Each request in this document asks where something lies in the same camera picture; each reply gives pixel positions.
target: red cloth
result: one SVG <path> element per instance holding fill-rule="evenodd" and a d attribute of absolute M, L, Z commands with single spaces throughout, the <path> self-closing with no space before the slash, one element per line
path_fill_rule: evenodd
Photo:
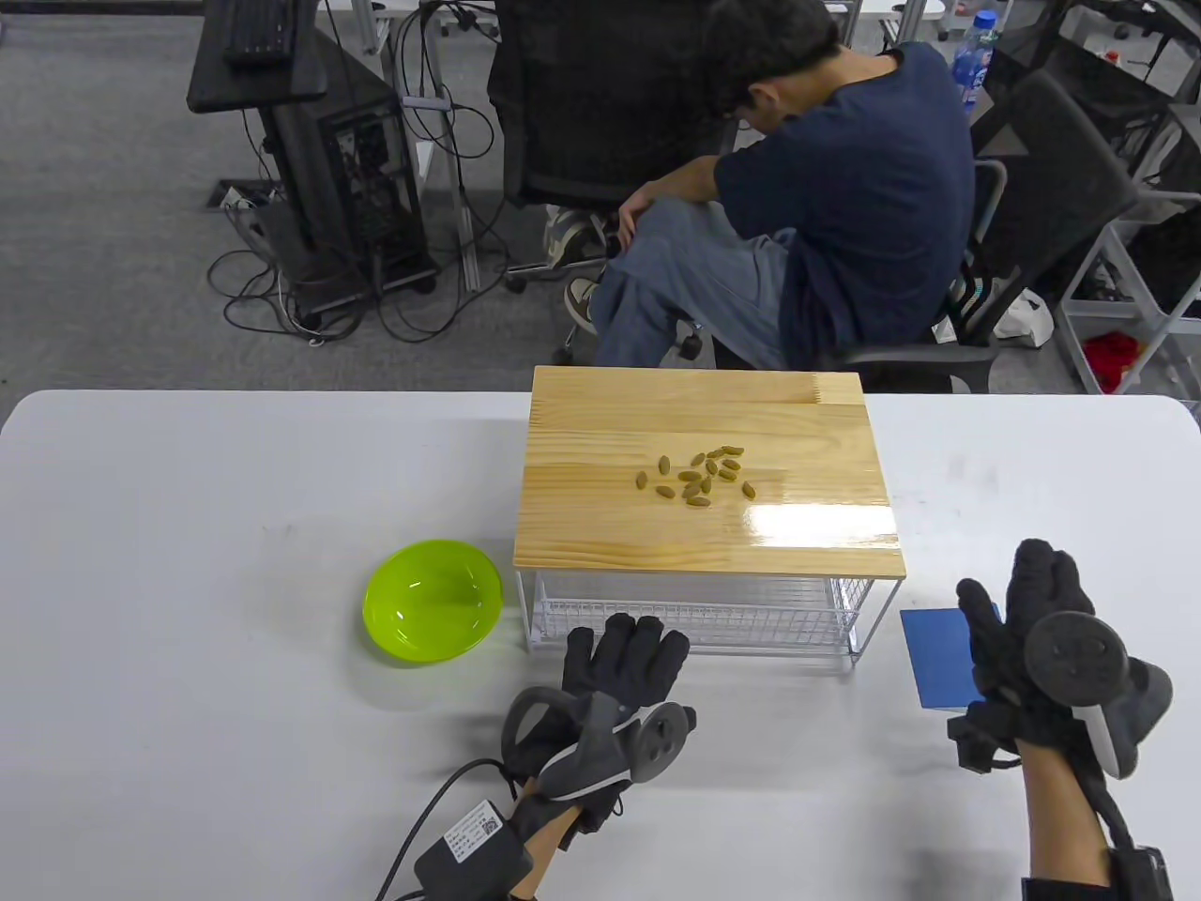
<path fill-rule="evenodd" d="M 1106 394 L 1118 389 L 1122 376 L 1139 359 L 1141 351 L 1142 345 L 1122 332 L 1107 332 L 1085 341 L 1085 359 Z"/>

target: chair wheel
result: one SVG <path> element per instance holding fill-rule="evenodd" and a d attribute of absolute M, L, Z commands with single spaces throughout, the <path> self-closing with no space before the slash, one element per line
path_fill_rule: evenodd
<path fill-rule="evenodd" d="M 680 342 L 680 358 L 687 360 L 694 360 L 700 356 L 700 351 L 704 347 L 701 340 L 698 335 L 688 335 Z"/>

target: jeans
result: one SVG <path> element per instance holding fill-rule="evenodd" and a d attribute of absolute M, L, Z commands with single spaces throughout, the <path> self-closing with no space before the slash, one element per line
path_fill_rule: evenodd
<path fill-rule="evenodd" d="M 755 369 L 788 369 L 779 299 L 793 234 L 743 240 L 716 203 L 656 202 L 592 293 L 596 364 L 658 366 L 685 318 Z"/>

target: black mesh chair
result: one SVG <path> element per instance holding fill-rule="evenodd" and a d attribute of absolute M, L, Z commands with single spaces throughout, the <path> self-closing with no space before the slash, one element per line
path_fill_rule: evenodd
<path fill-rule="evenodd" d="M 700 64 L 710 0 L 496 0 L 501 43 L 488 95 L 504 133 L 504 196 L 611 217 L 646 181 L 734 145 Z M 510 267 L 507 286 L 555 267 Z M 570 340 L 556 362 L 570 358 Z"/>
<path fill-rule="evenodd" d="M 984 237 L 964 257 L 984 290 L 948 296 L 944 312 L 957 344 L 931 338 L 930 344 L 855 347 L 831 356 L 823 369 L 859 372 L 865 390 L 948 392 L 955 376 L 969 390 L 987 393 L 997 357 L 992 330 L 1000 317 L 1040 274 L 1137 201 L 1125 167 L 1095 126 L 1041 71 L 972 126 L 972 144 L 978 162 L 1003 165 L 1005 184 L 991 221 L 978 215 Z M 980 166 L 978 174 L 988 177 Z M 718 368 L 739 365 L 727 348 L 715 351 Z"/>

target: forearm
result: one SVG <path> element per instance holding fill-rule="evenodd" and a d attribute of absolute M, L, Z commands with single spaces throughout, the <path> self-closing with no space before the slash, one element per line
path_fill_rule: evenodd
<path fill-rule="evenodd" d="M 534 893 L 538 891 L 538 885 L 542 884 L 543 877 L 546 876 L 546 870 L 550 867 L 550 861 L 555 857 L 555 852 L 558 851 L 560 842 L 563 841 L 567 830 L 572 828 L 572 824 L 579 816 L 580 808 L 572 807 L 566 813 L 561 813 L 550 821 L 550 823 L 534 833 L 533 837 L 526 842 L 526 851 L 533 858 L 533 870 L 509 893 L 513 897 L 532 899 L 534 896 Z"/>
<path fill-rule="evenodd" d="M 1109 843 L 1071 766 L 1058 751 L 1017 742 L 1030 823 L 1030 876 L 1110 884 Z"/>
<path fill-rule="evenodd" d="M 647 183 L 643 190 L 655 201 L 664 197 L 675 197 L 692 203 L 716 201 L 717 181 L 713 178 L 716 167 L 716 156 L 698 156 L 675 172 L 669 172 L 663 178 Z"/>

